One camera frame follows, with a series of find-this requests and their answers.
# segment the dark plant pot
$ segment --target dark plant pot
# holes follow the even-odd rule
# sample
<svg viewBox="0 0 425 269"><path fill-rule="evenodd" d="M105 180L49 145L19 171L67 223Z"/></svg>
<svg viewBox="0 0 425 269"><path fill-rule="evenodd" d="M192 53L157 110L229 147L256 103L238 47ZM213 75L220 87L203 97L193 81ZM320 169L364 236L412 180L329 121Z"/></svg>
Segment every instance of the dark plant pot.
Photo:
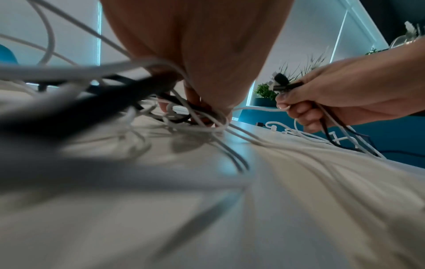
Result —
<svg viewBox="0 0 425 269"><path fill-rule="evenodd" d="M264 107L276 107L276 100L270 100L270 98L255 98L252 105L264 106Z"/></svg>

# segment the blue chair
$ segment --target blue chair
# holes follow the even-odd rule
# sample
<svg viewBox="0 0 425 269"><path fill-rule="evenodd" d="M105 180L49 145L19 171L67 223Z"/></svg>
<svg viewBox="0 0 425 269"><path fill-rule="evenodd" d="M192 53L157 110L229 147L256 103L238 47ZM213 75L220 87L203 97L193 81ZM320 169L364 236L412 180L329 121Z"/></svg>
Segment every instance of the blue chair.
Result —
<svg viewBox="0 0 425 269"><path fill-rule="evenodd" d="M18 64L18 60L11 50L0 45L0 63Z"/></svg>

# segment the dark ceiling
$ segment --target dark ceiling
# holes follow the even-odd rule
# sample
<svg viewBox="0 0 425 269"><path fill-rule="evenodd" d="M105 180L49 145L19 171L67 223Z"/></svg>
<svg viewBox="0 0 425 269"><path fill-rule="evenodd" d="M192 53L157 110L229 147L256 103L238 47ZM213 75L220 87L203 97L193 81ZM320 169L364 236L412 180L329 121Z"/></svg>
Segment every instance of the dark ceiling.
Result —
<svg viewBox="0 0 425 269"><path fill-rule="evenodd" d="M422 25L425 34L425 0L360 0L388 43L406 33L405 21Z"/></svg>

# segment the skin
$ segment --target skin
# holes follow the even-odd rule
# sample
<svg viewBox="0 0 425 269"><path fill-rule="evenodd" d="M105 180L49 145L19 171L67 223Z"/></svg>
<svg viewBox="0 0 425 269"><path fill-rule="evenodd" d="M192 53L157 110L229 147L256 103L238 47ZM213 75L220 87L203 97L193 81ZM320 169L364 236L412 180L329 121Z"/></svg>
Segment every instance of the skin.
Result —
<svg viewBox="0 0 425 269"><path fill-rule="evenodd" d="M324 117L313 102L329 106L347 125L401 118L425 110L425 39L335 62L301 80L304 86L276 101L280 108L290 105L288 115L307 132L320 131Z"/></svg>
<svg viewBox="0 0 425 269"><path fill-rule="evenodd" d="M158 56L180 65L191 80L185 83L188 101L229 115L258 76L293 0L101 2L135 58Z"/></svg>

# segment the blue object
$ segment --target blue object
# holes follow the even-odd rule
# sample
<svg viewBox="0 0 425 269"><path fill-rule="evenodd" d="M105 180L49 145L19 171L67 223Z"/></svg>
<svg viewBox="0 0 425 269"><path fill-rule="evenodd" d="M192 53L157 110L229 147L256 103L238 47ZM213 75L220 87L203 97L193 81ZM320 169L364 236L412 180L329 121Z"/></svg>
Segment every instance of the blue object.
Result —
<svg viewBox="0 0 425 269"><path fill-rule="evenodd" d="M3 45L0 45L0 62L18 64L18 60L16 60L13 52Z"/></svg>
<svg viewBox="0 0 425 269"><path fill-rule="evenodd" d="M294 120L286 112L243 110L238 121L252 125L255 125L257 122L265 124L268 121L279 121L289 127L294 127ZM397 120L377 121L353 127L358 133L369 135L378 150L403 150L425 154L425 140L423 139L425 134L425 117L408 116ZM283 131L283 129L283 127L278 126L278 131ZM329 131L336 131L338 137L345 136L337 128L330 128ZM326 138L321 132L315 133L315 135ZM351 146L346 141L342 145ZM396 153L386 153L384 155L390 160L425 168L425 158Z"/></svg>

